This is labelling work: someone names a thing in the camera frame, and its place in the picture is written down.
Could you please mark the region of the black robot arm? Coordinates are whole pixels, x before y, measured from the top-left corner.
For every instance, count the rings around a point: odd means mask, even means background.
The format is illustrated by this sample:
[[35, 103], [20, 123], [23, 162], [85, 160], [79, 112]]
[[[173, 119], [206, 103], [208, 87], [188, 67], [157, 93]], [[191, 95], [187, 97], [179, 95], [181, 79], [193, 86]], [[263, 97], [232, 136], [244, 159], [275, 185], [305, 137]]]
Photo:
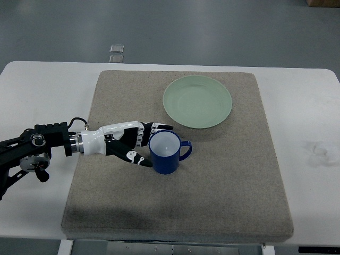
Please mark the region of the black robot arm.
[[88, 122], [75, 117], [70, 123], [40, 125], [25, 129], [19, 137], [1, 142], [1, 197], [8, 188], [28, 173], [35, 173], [41, 182], [47, 182], [46, 168], [52, 158], [52, 148], [63, 147], [67, 157], [80, 152], [80, 135], [69, 131], [73, 122], [79, 120], [87, 130]]

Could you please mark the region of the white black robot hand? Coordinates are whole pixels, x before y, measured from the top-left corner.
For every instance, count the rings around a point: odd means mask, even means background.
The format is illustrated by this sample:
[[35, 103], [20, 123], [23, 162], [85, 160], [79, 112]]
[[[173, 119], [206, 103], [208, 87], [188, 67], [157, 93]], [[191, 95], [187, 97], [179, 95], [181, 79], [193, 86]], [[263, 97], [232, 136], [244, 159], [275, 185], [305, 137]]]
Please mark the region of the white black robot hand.
[[137, 153], [135, 148], [148, 145], [154, 133], [172, 129], [163, 123], [132, 121], [102, 126], [95, 131], [84, 130], [77, 135], [78, 152], [116, 156], [128, 163], [152, 167], [152, 162]]

